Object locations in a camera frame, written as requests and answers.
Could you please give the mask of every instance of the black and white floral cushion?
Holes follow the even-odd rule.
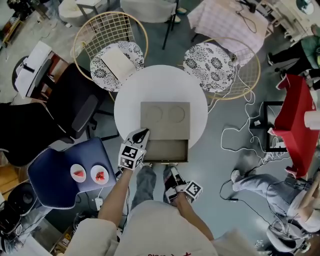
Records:
[[[128,41],[111,43],[107,47],[103,48],[96,56],[94,56],[90,63],[91,77],[93,81],[102,89],[110,92],[118,92],[122,84],[100,59],[100,57],[112,47],[118,47],[133,63],[137,71],[144,68],[145,59],[140,47],[135,42]]]
[[[184,71],[199,80],[205,91],[222,92],[232,85],[236,69],[229,55],[219,46],[202,42],[184,55]]]

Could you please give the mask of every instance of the round mirror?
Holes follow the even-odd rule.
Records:
[[[298,9],[306,15],[311,15],[315,11],[315,6],[311,0],[296,0]]]

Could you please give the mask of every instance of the gray box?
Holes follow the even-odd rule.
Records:
[[[188,161],[189,102],[141,102],[141,128],[148,128],[145,162]]]

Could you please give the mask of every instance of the white plate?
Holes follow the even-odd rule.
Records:
[[[104,180],[96,180],[97,173],[103,172],[104,174]],[[94,167],[91,168],[90,171],[91,179],[99,185],[104,185],[108,182],[109,180],[109,173],[107,172],[106,168],[104,168],[101,165],[95,165]]]
[[[83,171],[84,176],[83,177],[79,177],[79,176],[75,175],[74,173],[77,172],[77,171]],[[70,174],[71,174],[71,177],[76,182],[79,182],[79,183],[84,182],[86,180],[86,178],[87,178],[87,174],[86,174],[85,168],[83,168],[80,164],[77,164],[77,163],[71,166]]]

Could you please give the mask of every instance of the green shirt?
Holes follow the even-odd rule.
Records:
[[[306,36],[301,40],[301,44],[304,54],[312,68],[319,69],[318,60],[316,58],[316,49],[320,47],[320,27],[316,28],[316,35]]]

